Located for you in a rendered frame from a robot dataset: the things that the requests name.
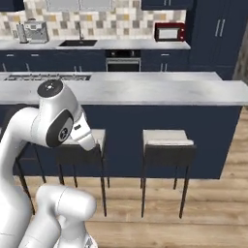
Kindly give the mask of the grey tap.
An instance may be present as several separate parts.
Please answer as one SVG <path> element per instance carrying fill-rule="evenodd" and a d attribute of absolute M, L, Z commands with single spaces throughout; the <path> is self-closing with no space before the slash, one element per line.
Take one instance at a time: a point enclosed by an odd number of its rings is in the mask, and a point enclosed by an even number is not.
<path fill-rule="evenodd" d="M 83 37 L 83 34 L 81 32 L 81 27 L 80 27 L 80 22 L 79 21 L 77 22 L 77 30 L 78 30 L 79 39 L 83 40 L 84 37 Z"/>

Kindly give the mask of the navy base cupboards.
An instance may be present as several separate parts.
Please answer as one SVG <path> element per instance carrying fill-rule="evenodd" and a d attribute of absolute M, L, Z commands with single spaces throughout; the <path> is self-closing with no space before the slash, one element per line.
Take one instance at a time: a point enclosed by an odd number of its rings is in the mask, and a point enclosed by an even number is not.
<path fill-rule="evenodd" d="M 0 50 L 0 71 L 104 72 L 102 50 Z"/>
<path fill-rule="evenodd" d="M 143 49 L 140 69 L 143 72 L 184 72 L 188 57 L 188 49 Z"/>

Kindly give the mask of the navy wall cupboard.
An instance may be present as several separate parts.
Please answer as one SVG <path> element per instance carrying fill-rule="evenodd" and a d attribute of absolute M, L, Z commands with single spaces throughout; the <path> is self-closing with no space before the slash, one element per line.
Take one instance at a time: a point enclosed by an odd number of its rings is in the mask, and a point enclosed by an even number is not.
<path fill-rule="evenodd" d="M 23 0 L 0 0 L 0 12 L 24 11 Z"/>
<path fill-rule="evenodd" d="M 191 10 L 194 0 L 141 0 L 144 11 Z"/>

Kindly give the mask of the white paper towel roll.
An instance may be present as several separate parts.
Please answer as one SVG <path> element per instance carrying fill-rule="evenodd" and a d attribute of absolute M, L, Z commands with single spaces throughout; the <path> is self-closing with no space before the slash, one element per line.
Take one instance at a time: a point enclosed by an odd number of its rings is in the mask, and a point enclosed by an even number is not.
<path fill-rule="evenodd" d="M 27 38 L 26 38 L 26 34 L 25 34 L 25 30 L 24 30 L 24 25 L 21 23 L 18 23 L 16 25 L 16 30 L 17 30 L 17 34 L 19 36 L 19 42 L 21 44 L 27 44 Z"/>

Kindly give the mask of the navy tall cupboard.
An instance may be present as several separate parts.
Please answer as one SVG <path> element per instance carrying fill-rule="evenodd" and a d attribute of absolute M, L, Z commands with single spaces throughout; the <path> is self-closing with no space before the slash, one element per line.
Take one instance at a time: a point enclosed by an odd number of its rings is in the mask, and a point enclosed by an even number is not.
<path fill-rule="evenodd" d="M 248 20 L 248 0 L 195 0 L 189 70 L 232 79 Z"/>

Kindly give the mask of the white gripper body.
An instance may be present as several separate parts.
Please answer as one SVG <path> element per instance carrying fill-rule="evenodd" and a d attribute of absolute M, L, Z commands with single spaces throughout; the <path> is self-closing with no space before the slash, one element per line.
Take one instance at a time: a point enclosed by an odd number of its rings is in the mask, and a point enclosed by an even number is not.
<path fill-rule="evenodd" d="M 90 130 L 83 130 L 82 128 L 73 129 L 71 138 L 77 142 L 84 150 L 92 150 L 96 146 L 96 142 Z"/>

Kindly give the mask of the navy kitchen island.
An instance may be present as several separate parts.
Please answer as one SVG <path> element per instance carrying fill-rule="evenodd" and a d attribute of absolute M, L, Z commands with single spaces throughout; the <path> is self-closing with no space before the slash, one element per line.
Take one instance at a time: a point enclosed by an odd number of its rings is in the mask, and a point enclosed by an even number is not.
<path fill-rule="evenodd" d="M 183 130 L 197 146 L 190 176 L 221 176 L 248 85 L 240 80 L 69 81 L 89 126 L 106 131 L 106 175 L 141 177 L 142 132 Z"/>

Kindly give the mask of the black hob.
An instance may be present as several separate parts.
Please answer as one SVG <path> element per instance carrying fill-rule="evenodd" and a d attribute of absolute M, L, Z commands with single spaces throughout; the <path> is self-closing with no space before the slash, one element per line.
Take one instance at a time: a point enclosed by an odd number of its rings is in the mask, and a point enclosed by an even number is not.
<path fill-rule="evenodd" d="M 90 75 L 62 75 L 62 74 L 29 74 L 29 75 L 9 75 L 4 80 L 48 80 L 48 79 L 61 79 L 61 80 L 90 80 Z"/>

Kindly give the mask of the black stool with grey seat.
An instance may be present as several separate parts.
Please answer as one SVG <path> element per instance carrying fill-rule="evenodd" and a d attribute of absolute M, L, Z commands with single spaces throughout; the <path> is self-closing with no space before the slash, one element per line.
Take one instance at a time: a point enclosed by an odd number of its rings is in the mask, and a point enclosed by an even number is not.
<path fill-rule="evenodd" d="M 29 147 L 32 147 L 33 150 L 34 150 L 34 156 L 33 157 L 25 157 L 24 156 L 24 153 L 26 152 L 26 150 Z M 36 161 L 38 166 L 39 166 L 39 168 L 40 168 L 40 171 L 41 171 L 42 180 L 43 180 L 44 183 L 47 183 L 47 179 L 46 179 L 46 176 L 45 176 L 45 173 L 44 173 L 44 170 L 43 170 L 43 167 L 42 167 L 42 163 L 41 163 L 41 160 L 40 160 L 40 156 L 39 156 L 39 153 L 38 153 L 37 145 L 34 144 L 34 143 L 27 142 L 23 146 L 22 150 L 19 152 L 18 156 L 15 158 L 15 167 L 16 167 L 17 172 L 18 172 L 18 177 L 19 177 L 21 186 L 22 186 L 24 192 L 26 193 L 26 195 L 28 196 L 28 198 L 30 200 L 30 203 L 31 203 L 31 206 L 32 206 L 32 213 L 33 213 L 33 215 L 35 215 L 34 204 L 32 202 L 32 198 L 31 198 L 31 195 L 30 195 L 30 192 L 29 192 L 26 180 L 25 180 L 25 176 L 24 176 L 24 173 L 23 173 L 23 170 L 22 170 L 22 167 L 21 167 L 21 163 L 20 163 L 21 160 L 34 160 L 34 161 Z"/>
<path fill-rule="evenodd" d="M 179 218 L 183 216 L 189 185 L 189 170 L 196 156 L 197 146 L 187 138 L 184 130 L 143 130 L 142 168 L 140 178 L 141 215 L 144 215 L 146 168 L 148 166 L 174 166 L 175 170 L 185 168 L 183 192 Z M 173 189 L 177 186 L 177 172 L 174 173 Z"/>
<path fill-rule="evenodd" d="M 104 215 L 107 215 L 107 196 L 105 189 L 105 145 L 106 131 L 103 129 L 92 130 L 92 135 L 96 141 L 96 146 L 90 151 L 86 151 L 72 139 L 67 139 L 62 145 L 55 149 L 55 162 L 58 168 L 59 182 L 64 185 L 63 165 L 69 165 L 72 168 L 72 177 L 74 178 L 75 186 L 78 186 L 76 165 L 81 166 L 99 166 L 100 180 L 102 189 Z"/>

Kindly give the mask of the grey window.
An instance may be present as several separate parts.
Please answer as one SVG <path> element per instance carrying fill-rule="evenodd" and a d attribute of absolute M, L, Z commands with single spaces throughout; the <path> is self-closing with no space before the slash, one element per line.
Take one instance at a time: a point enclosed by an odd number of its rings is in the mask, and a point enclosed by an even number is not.
<path fill-rule="evenodd" d="M 46 0 L 49 12 L 106 12 L 113 9 L 112 0 Z"/>

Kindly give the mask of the black sink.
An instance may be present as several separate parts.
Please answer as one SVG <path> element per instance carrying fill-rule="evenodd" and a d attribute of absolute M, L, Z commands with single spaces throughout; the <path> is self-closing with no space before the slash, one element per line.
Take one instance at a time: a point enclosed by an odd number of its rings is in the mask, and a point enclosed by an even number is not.
<path fill-rule="evenodd" d="M 59 47 L 93 47 L 98 40 L 66 40 Z"/>

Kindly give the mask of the silver coffee machine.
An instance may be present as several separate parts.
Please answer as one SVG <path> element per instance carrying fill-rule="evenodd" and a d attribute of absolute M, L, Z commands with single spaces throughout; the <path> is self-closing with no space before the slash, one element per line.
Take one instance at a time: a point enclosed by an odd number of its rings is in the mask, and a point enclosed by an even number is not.
<path fill-rule="evenodd" d="M 27 20 L 24 22 L 24 29 L 30 44 L 45 44 L 49 41 L 45 21 Z"/>

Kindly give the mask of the red microwave oven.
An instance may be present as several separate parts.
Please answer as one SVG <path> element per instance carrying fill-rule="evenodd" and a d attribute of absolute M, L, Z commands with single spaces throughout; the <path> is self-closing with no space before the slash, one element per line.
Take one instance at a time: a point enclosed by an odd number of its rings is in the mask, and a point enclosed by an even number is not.
<path fill-rule="evenodd" d="M 154 39 L 156 42 L 183 42 L 185 24 L 183 22 L 156 22 Z"/>

